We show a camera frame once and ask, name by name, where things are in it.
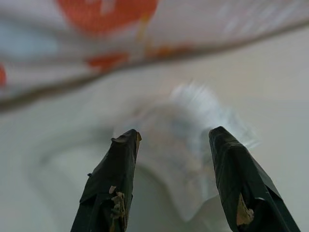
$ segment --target fabric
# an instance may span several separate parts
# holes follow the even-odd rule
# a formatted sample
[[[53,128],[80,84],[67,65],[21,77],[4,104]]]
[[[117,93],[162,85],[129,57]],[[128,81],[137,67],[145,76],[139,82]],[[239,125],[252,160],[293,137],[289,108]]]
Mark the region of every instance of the fabric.
[[[1,0],[2,92],[249,41],[309,20],[307,0]]]

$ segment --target crumpled plastic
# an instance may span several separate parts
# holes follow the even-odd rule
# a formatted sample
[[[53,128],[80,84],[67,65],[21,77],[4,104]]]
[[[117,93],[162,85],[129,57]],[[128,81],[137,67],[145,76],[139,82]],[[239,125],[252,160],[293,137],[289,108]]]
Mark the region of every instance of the crumpled plastic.
[[[218,195],[208,137],[218,126],[247,148],[258,144],[253,130],[221,106],[209,89],[184,85],[119,123],[114,136],[128,129],[141,133],[137,165],[166,186],[180,217],[189,221],[205,201]]]

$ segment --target plastic bag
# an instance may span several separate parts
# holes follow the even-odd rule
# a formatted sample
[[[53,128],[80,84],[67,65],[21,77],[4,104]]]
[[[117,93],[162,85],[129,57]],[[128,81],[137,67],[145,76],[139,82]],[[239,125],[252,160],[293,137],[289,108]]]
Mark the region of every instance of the plastic bag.
[[[137,165],[165,184],[181,218],[189,221],[205,201],[218,195],[208,138],[218,126],[247,147],[257,142],[255,134],[208,89],[189,85],[118,125],[114,135],[130,128],[141,133]]]

